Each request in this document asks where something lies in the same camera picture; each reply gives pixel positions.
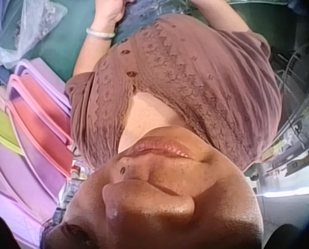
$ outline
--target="woman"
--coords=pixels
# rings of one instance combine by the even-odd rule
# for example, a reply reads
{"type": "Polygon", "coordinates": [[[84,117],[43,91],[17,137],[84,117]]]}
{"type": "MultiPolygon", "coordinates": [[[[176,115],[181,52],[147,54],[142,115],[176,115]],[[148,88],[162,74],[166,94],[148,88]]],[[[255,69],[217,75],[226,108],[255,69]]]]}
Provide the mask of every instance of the woman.
{"type": "Polygon", "coordinates": [[[211,28],[164,15],[110,48],[126,1],[96,0],[66,91],[96,171],[42,248],[261,248],[242,172],[280,119],[270,50],[224,0],[193,3],[211,28]]]}

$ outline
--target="chest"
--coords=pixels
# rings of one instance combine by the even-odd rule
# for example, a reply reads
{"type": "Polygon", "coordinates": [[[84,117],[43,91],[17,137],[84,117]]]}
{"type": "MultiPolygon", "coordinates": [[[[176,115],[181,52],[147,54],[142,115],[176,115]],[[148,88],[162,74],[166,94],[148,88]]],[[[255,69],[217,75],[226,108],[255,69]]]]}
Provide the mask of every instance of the chest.
{"type": "Polygon", "coordinates": [[[124,122],[125,128],[120,138],[118,152],[129,148],[155,128],[186,127],[184,120],[172,108],[144,92],[136,93],[131,98],[124,122]]]}

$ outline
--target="metal fan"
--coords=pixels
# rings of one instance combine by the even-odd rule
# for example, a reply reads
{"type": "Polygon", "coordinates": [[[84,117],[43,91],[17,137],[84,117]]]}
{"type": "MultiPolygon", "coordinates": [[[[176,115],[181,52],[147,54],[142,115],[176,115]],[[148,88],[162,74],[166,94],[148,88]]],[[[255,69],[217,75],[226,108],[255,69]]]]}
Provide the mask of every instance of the metal fan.
{"type": "Polygon", "coordinates": [[[309,148],[309,43],[292,55],[283,81],[283,112],[297,139],[309,148]]]}

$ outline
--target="lips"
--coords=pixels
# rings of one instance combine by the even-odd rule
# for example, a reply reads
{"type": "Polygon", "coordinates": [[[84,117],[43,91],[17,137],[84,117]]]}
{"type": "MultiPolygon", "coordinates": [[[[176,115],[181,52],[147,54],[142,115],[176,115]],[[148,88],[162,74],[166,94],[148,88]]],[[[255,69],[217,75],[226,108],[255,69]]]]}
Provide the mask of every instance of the lips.
{"type": "Polygon", "coordinates": [[[191,152],[183,144],[176,140],[167,139],[161,136],[142,138],[127,150],[125,156],[136,157],[147,153],[191,158],[191,152]]]}

